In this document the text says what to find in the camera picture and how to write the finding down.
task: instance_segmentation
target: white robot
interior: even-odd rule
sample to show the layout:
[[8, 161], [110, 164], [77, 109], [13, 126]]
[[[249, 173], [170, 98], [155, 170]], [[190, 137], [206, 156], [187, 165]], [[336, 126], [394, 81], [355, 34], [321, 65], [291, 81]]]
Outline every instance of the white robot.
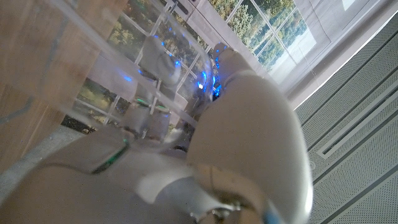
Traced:
[[[178, 73], [157, 40], [146, 45], [144, 62], [156, 55], [162, 66], [143, 66]], [[296, 115], [239, 53], [214, 52], [222, 95], [187, 152], [143, 151], [125, 129], [100, 129], [28, 174], [1, 205], [1, 223], [305, 223], [313, 193]], [[162, 78], [172, 89], [175, 77]]]

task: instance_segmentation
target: white plastic casing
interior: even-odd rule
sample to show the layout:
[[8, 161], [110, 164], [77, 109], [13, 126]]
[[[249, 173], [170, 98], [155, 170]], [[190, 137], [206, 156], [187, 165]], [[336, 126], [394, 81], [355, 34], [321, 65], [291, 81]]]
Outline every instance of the white plastic casing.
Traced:
[[282, 222], [305, 223], [313, 193], [298, 119], [274, 85], [239, 62], [240, 54], [225, 53], [215, 56], [226, 75], [223, 94], [201, 115], [187, 162], [220, 200], [231, 193], [259, 215], [273, 207]]

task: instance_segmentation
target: floor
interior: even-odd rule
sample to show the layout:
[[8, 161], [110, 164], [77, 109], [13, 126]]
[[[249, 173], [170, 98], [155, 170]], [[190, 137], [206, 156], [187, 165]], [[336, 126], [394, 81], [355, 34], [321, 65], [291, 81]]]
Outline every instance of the floor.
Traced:
[[42, 159], [81, 138], [84, 134], [70, 128], [59, 126], [51, 135], [45, 138], [37, 147], [29, 151], [23, 158], [0, 174], [0, 204], [12, 192], [19, 181]]

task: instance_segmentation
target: wooden surface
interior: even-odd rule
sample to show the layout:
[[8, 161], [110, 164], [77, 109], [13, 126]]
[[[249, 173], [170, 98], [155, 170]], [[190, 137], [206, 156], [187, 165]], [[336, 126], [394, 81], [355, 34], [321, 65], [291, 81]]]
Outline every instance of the wooden surface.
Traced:
[[[64, 114], [54, 108], [72, 107], [100, 53], [46, 2], [0, 0], [0, 172], [59, 126]], [[126, 3], [79, 0], [72, 7], [107, 39]]]

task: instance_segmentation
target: perforated ceiling panel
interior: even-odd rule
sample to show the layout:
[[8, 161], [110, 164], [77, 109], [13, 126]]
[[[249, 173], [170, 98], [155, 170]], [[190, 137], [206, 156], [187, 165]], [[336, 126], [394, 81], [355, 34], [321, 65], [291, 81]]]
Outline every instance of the perforated ceiling panel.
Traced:
[[395, 54], [397, 46], [398, 35], [394, 36], [302, 126], [309, 149], [322, 135], [333, 128], [333, 125], [339, 123], [340, 119], [371, 94], [374, 88], [382, 84], [385, 78], [393, 74], [398, 62], [398, 54]]
[[297, 116], [302, 124], [308, 121], [312, 114], [321, 108], [322, 104], [328, 101], [349, 80], [355, 70], [361, 68], [391, 37], [395, 36], [398, 30], [397, 21], [397, 16], [392, 18], [380, 33], [328, 80], [327, 85], [323, 85], [296, 109]]
[[398, 172], [330, 223], [398, 223]]
[[395, 16], [296, 109], [314, 183], [309, 223], [397, 221], [397, 33]]

